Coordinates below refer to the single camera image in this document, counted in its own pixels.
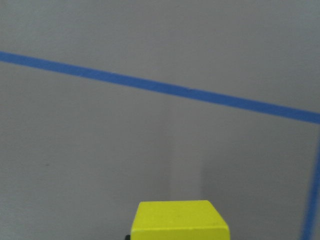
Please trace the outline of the yellow cube block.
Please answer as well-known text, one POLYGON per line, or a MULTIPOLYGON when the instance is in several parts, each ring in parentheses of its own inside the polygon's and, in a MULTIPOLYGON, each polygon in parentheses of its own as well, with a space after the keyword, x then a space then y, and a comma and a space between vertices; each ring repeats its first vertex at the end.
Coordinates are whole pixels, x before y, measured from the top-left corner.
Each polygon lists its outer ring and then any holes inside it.
POLYGON ((208 200, 142 201, 131 240, 230 240, 229 226, 208 200))

